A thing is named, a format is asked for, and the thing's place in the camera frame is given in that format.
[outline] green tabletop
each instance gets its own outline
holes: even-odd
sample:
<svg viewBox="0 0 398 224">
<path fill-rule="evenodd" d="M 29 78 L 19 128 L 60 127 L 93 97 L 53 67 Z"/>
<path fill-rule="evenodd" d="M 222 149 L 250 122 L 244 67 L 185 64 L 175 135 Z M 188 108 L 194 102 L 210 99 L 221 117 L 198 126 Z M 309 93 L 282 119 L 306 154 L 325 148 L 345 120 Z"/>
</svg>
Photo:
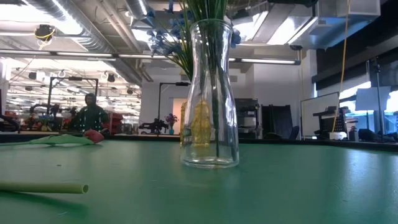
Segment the green tabletop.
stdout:
<svg viewBox="0 0 398 224">
<path fill-rule="evenodd" d="M 179 161 L 177 142 L 0 147 L 0 180 L 83 182 L 85 195 L 0 192 L 0 223 L 398 223 L 396 153 L 239 145 L 237 167 Z"/>
</svg>

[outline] glass vase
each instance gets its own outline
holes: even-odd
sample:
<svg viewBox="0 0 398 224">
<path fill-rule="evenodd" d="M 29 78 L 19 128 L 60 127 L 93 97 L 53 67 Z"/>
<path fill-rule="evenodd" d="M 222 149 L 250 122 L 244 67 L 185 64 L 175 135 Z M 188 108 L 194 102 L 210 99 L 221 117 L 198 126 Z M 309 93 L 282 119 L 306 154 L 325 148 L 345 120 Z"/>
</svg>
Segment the glass vase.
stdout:
<svg viewBox="0 0 398 224">
<path fill-rule="evenodd" d="M 191 26 L 193 80 L 183 120 L 181 161 L 193 167 L 239 163 L 236 108 L 228 74 L 232 27 L 207 19 Z"/>
</svg>

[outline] potted plant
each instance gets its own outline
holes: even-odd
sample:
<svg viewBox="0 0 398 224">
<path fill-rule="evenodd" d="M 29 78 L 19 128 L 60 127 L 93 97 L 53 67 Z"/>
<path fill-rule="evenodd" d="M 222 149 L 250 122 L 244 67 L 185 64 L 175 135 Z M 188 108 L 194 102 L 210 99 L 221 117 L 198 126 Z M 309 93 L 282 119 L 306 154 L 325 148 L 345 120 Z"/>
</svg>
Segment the potted plant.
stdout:
<svg viewBox="0 0 398 224">
<path fill-rule="evenodd" d="M 169 124 L 170 126 L 170 130 L 169 130 L 169 134 L 174 134 L 174 123 L 176 123 L 178 121 L 177 116 L 173 115 L 172 113 L 170 113 L 168 116 L 165 117 L 166 118 L 166 122 Z"/>
</svg>

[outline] person in green shirt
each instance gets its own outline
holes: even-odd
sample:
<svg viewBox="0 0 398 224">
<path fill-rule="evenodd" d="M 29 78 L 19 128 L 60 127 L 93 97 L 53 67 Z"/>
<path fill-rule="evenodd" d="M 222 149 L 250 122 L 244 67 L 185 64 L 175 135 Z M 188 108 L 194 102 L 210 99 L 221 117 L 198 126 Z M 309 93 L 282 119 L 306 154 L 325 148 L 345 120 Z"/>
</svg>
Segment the person in green shirt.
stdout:
<svg viewBox="0 0 398 224">
<path fill-rule="evenodd" d="M 109 120 L 108 114 L 96 104 L 96 97 L 93 93 L 87 94 L 85 101 L 87 106 L 83 107 L 76 116 L 78 129 L 83 132 L 89 129 L 102 131 L 103 123 Z"/>
</svg>

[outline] green plastic tube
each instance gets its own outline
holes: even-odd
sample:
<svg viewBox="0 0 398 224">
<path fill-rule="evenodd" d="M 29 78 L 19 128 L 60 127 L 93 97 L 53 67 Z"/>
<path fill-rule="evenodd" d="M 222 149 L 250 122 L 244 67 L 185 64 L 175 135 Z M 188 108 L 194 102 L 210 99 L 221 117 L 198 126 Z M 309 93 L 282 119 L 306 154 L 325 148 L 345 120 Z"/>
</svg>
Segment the green plastic tube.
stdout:
<svg viewBox="0 0 398 224">
<path fill-rule="evenodd" d="M 0 180 L 0 191 L 29 192 L 29 193 L 58 193 L 58 194 L 85 194 L 88 191 L 86 184 L 63 183 L 27 183 L 8 182 Z"/>
</svg>

